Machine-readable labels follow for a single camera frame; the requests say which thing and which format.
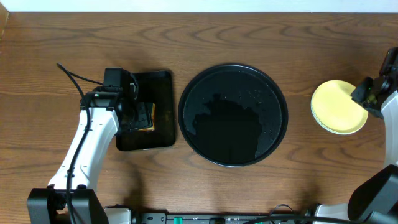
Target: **wooden table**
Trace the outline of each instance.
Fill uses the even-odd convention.
[[[382,168],[383,121],[369,116],[355,134],[329,133],[313,119],[311,95],[327,80],[378,76],[397,37],[397,14],[12,13],[0,42],[0,222],[29,223],[31,188],[47,186],[75,135],[80,96],[57,62],[100,81],[105,67],[170,69],[176,109],[200,71],[246,63],[287,100],[282,144],[247,167],[206,161],[178,128],[166,149],[120,152],[113,140],[98,183],[104,206],[266,213],[280,203],[347,202]]]

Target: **round yellow dish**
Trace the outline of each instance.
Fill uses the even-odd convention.
[[[351,99],[354,89],[348,82],[331,80],[315,90],[311,111],[320,126],[335,134],[352,134],[365,125],[368,112]]]

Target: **black plate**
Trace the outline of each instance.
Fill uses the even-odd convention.
[[[204,158],[224,166],[246,166],[278,147],[288,112],[281,90],[262,71],[217,65],[188,84],[178,121],[185,140]]]
[[[155,130],[116,136],[120,151],[168,147],[175,143],[172,77],[168,71],[134,74],[139,83],[138,102],[155,103]]]

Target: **white wall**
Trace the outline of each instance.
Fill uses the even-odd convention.
[[[398,12],[398,0],[0,0],[10,12]]]

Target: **yellow plate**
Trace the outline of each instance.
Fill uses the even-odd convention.
[[[368,112],[351,99],[354,89],[348,82],[331,80],[315,90],[311,111],[320,126],[335,134],[352,134],[365,125]]]

